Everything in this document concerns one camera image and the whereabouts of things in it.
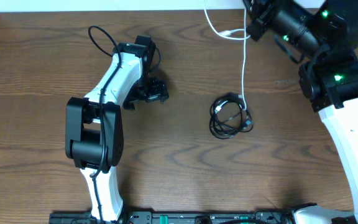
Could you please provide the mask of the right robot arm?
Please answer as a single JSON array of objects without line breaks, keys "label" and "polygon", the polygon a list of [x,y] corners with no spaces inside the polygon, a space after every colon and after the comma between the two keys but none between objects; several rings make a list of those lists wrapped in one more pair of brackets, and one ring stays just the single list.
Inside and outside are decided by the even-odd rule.
[{"label": "right robot arm", "polygon": [[314,203],[290,209],[283,223],[358,223],[358,0],[325,0],[316,13],[295,1],[245,1],[247,33],[259,40],[267,31],[301,57],[299,84],[331,135],[351,190],[353,210]]}]

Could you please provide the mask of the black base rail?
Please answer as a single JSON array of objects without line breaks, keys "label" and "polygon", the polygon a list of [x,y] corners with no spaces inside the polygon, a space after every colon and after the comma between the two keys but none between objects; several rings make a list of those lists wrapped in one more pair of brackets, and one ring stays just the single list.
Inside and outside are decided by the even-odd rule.
[{"label": "black base rail", "polygon": [[[104,223],[128,224],[204,224],[204,223],[295,223],[290,214],[283,212],[269,212],[259,210],[248,213],[159,213],[159,212],[124,212],[118,221]],[[90,212],[85,213],[51,213],[48,223],[100,223],[92,217]]]}]

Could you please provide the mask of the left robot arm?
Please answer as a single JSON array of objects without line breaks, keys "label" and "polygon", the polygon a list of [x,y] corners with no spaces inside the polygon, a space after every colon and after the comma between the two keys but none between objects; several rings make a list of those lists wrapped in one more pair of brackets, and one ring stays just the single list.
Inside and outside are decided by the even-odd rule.
[{"label": "left robot arm", "polygon": [[90,223],[117,223],[124,206],[116,167],[124,149],[122,110],[138,101],[163,103],[169,97],[163,80],[151,77],[158,51],[148,36],[115,45],[112,62],[100,82],[66,107],[65,154],[79,168],[92,202]]}]

